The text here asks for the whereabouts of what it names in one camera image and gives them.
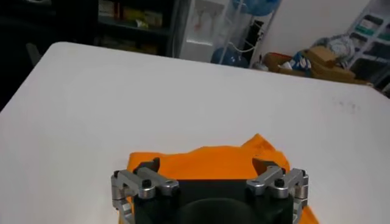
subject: box on shelf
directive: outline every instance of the box on shelf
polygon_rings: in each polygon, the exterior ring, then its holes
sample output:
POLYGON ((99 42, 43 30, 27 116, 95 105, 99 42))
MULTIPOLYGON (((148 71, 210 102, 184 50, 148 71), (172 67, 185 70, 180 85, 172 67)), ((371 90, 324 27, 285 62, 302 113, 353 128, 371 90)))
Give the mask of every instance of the box on shelf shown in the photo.
POLYGON ((282 55, 278 53, 268 53, 264 57, 264 64, 268 67, 268 70, 271 72, 286 74, 286 75, 294 75, 294 76, 306 76, 306 73, 302 71, 296 71, 286 68, 281 68, 280 65, 283 63, 290 61, 292 57, 287 55, 282 55))
POLYGON ((306 55, 310 61, 332 68, 336 65, 336 55, 323 46, 312 47, 307 50, 306 55))
MULTIPOLYGON (((287 55, 268 53, 265 55, 263 63, 268 67, 269 71, 271 72, 300 76, 300 77, 307 77, 307 74, 305 72, 285 69, 279 66, 287 61, 290 61, 291 59, 292 57, 287 55)), ((343 82, 343 83, 354 83, 354 84, 361 84, 361 85, 369 84, 369 82, 367 81, 354 79, 355 74, 349 70, 345 70, 337 66, 333 68, 328 68, 326 66, 320 65, 315 61, 311 61, 310 73, 311 73, 310 77, 315 79, 328 80, 334 82, 343 82)))

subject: cardboard box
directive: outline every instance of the cardboard box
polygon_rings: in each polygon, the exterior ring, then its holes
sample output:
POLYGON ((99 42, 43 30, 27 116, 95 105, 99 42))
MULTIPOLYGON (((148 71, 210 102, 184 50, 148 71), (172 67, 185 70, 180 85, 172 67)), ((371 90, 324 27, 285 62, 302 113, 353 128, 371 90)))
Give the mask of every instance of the cardboard box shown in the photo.
POLYGON ((305 77, 306 73, 302 71, 290 70, 279 67, 279 65, 282 65, 284 62, 290 61, 291 59, 292 57, 287 55, 268 53, 265 55, 263 62, 268 67, 270 72, 305 77))
POLYGON ((354 79, 355 78, 355 74, 349 70, 337 66, 333 68, 328 68, 326 66, 320 65, 315 61, 310 61, 310 63, 311 63, 311 70, 317 74, 323 75, 324 77, 328 77, 330 79, 354 79))
POLYGON ((306 55, 310 61, 315 61, 322 66, 332 68, 336 65, 336 55, 326 47, 312 47, 306 51, 306 55))

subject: metal shelving rack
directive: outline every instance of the metal shelving rack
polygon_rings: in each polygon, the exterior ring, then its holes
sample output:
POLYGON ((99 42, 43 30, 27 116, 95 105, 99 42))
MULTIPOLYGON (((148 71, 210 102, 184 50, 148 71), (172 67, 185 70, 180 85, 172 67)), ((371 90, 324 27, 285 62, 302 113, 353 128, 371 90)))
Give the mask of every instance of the metal shelving rack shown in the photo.
POLYGON ((355 54, 352 61, 349 63, 349 65, 348 65, 349 69, 360 58, 372 60, 372 61, 379 61, 382 63, 389 63, 390 62, 390 60, 386 59, 386 58, 375 57, 373 55, 365 54, 365 52, 368 50, 369 47, 371 47, 371 45, 374 42, 385 44, 385 45, 390 45, 390 41, 379 38, 379 35, 389 26, 389 24, 390 24, 390 16, 387 16, 387 17, 379 16, 379 15, 376 15, 374 13, 370 13, 369 11, 366 13, 362 13, 362 15, 357 19, 356 23, 350 29, 349 34, 351 35, 351 34, 355 33, 356 35, 359 35, 359 36, 365 38, 367 41, 362 48, 359 48, 359 51, 355 54), (382 25, 371 36, 369 36, 365 33, 361 33, 355 29, 356 26, 359 24, 359 22, 367 15, 373 16, 373 17, 381 19, 383 21, 382 25))
POLYGON ((348 68, 356 77, 367 80, 378 89, 383 89, 390 81, 390 1, 371 0, 360 16, 355 20, 348 34, 356 41, 356 53, 349 61, 348 68), (368 20, 377 25, 372 29, 360 26, 362 20, 368 20))
POLYGON ((137 43, 154 44, 158 46, 158 55, 172 57, 172 40, 174 36, 174 21, 177 16, 179 0, 107 0, 119 2, 121 5, 135 9, 155 10, 163 14, 161 28, 141 28, 131 26, 107 16, 98 16, 97 32, 99 35, 110 35, 137 43))

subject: shelf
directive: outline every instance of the shelf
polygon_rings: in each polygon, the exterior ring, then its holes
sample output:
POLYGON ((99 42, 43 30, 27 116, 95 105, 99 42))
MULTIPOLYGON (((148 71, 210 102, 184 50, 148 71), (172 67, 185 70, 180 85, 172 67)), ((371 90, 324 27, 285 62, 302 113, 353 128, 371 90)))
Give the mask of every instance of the shelf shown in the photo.
POLYGON ((118 2, 135 9, 146 9, 156 11, 167 11, 172 9, 174 0, 105 0, 110 2, 118 2))
POLYGON ((380 20, 382 20, 382 21, 385 20, 384 16, 381 16, 381 15, 376 14, 376 13, 370 12, 370 13, 368 13, 368 15, 369 15, 369 16, 372 16, 372 17, 375 17, 376 19, 380 19, 380 20))
POLYGON ((365 38, 366 41, 367 41, 370 37, 372 37, 372 36, 369 36, 369 35, 367 35, 367 34, 363 34, 363 33, 359 32, 359 31, 357 31, 357 30, 354 30, 352 33, 355 33, 356 35, 359 35, 359 36, 365 38))
POLYGON ((390 60, 380 58, 380 57, 374 57, 374 56, 366 55, 366 54, 363 54, 361 56, 361 58, 366 59, 366 60, 370 60, 370 61, 377 61, 377 62, 381 62, 381 63, 390 63, 390 60))
POLYGON ((111 27, 116 27, 120 29, 125 29, 128 31, 134 31, 134 32, 141 32, 145 33, 147 35, 158 35, 158 36, 163 36, 163 37, 168 37, 169 36, 169 30, 164 29, 164 28, 142 28, 142 27, 134 27, 131 26, 128 22, 126 21, 119 21, 115 20, 110 17, 105 17, 105 16, 100 16, 98 18, 98 21, 100 24, 106 25, 106 26, 111 26, 111 27))
POLYGON ((380 44, 385 44, 385 45, 390 45, 390 41, 388 41, 388 40, 383 40, 383 39, 381 39, 381 38, 376 38, 376 39, 374 40, 374 42, 377 42, 377 43, 380 43, 380 44))

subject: cable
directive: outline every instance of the cable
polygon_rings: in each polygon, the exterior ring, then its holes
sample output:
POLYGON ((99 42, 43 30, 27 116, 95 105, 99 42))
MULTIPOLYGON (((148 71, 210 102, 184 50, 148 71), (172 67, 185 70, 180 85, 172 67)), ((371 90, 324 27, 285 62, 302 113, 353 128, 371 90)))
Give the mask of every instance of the cable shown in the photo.
POLYGON ((252 47, 252 48, 247 49, 247 50, 240 50, 232 42, 229 42, 229 44, 232 45, 234 47, 234 49, 240 53, 246 53, 246 52, 252 51, 256 48, 256 47, 252 47))

